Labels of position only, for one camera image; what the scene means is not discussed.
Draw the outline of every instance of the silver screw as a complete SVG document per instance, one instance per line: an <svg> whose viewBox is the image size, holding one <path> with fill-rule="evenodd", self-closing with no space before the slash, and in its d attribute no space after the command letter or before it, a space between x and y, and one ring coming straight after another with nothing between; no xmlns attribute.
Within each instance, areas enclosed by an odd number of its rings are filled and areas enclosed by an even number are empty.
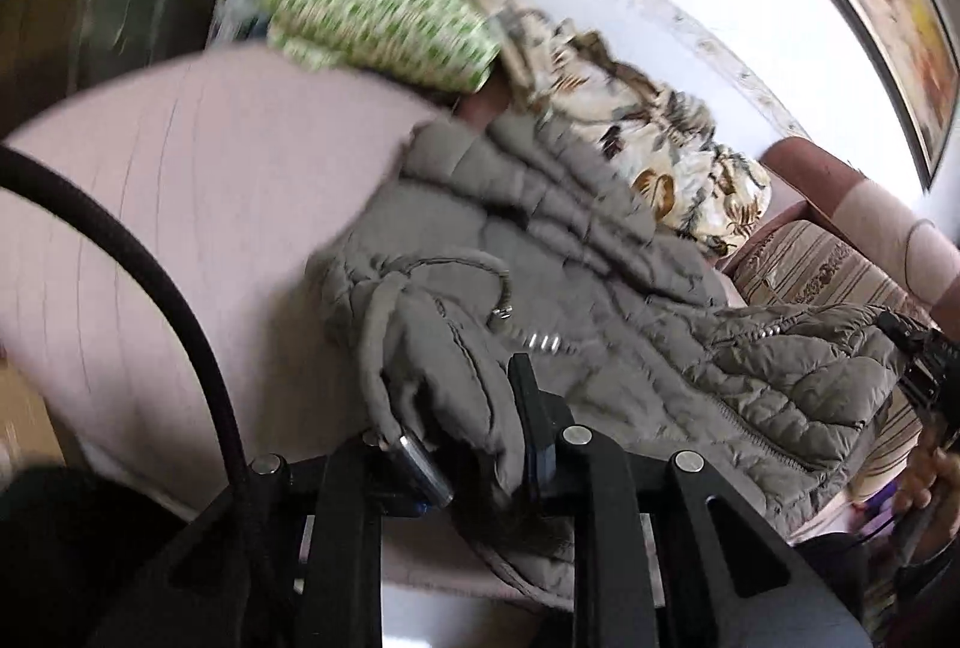
<svg viewBox="0 0 960 648"><path fill-rule="evenodd" d="M677 469L683 469L691 474L704 468L704 457L692 450L680 450L674 461Z"/></svg>
<svg viewBox="0 0 960 648"><path fill-rule="evenodd" d="M593 434L587 426L568 426L563 429L563 438L570 445L586 445L593 439Z"/></svg>
<svg viewBox="0 0 960 648"><path fill-rule="evenodd" d="M282 466L283 461L280 459L280 456L277 456L275 453L267 453L264 456L257 456L256 459L253 459L250 469L253 470L254 474L272 475L274 472L280 471Z"/></svg>

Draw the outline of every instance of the gray jacket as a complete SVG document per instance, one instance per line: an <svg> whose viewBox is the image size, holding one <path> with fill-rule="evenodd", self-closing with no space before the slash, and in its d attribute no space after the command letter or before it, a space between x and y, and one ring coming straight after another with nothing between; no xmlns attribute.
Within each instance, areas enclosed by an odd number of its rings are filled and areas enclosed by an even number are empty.
<svg viewBox="0 0 960 648"><path fill-rule="evenodd" d="M514 351L579 423L634 452L700 451L784 536L862 464L904 367L877 308L727 308L696 247L560 119L416 129L400 178L309 271L381 435L467 442L501 505L522 477ZM494 571L569 604L563 527L531 538L467 512Z"/></svg>

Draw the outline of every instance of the green patterned pillow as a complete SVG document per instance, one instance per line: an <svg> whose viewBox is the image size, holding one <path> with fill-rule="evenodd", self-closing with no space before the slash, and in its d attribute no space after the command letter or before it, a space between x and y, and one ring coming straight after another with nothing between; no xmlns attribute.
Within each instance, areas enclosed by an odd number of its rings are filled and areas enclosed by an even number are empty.
<svg viewBox="0 0 960 648"><path fill-rule="evenodd" d="M371 68L475 93L500 52L469 0L263 0L268 42L302 66Z"/></svg>

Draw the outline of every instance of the sofa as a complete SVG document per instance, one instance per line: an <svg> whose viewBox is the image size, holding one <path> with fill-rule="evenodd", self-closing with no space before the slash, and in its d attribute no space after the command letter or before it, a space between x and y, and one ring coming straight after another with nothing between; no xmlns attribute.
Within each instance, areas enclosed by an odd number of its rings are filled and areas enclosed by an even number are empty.
<svg viewBox="0 0 960 648"><path fill-rule="evenodd" d="M391 172L410 127L437 110L371 74L309 74L245 44L113 81L10 143L92 194L170 272L221 364L247 455L298 460L365 422L344 390L350 365L313 317L304 263ZM931 224L805 140L784 140L762 161L773 204L717 264L734 301L872 301L960 335L960 254ZM195 375L157 311L107 256L5 193L0 235L0 343L11 363L98 469L185 514L201 509L222 488L222 466ZM902 466L919 429L896 402L838 502L864 498ZM441 515L388 526L383 569L397 583L520 596Z"/></svg>

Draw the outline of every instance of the sofa armrest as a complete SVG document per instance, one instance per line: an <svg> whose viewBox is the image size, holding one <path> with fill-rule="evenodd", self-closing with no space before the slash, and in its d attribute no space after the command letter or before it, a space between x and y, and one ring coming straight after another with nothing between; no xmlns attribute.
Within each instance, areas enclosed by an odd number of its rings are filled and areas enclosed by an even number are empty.
<svg viewBox="0 0 960 648"><path fill-rule="evenodd" d="M760 160L960 340L960 251L933 223L807 139L782 139Z"/></svg>

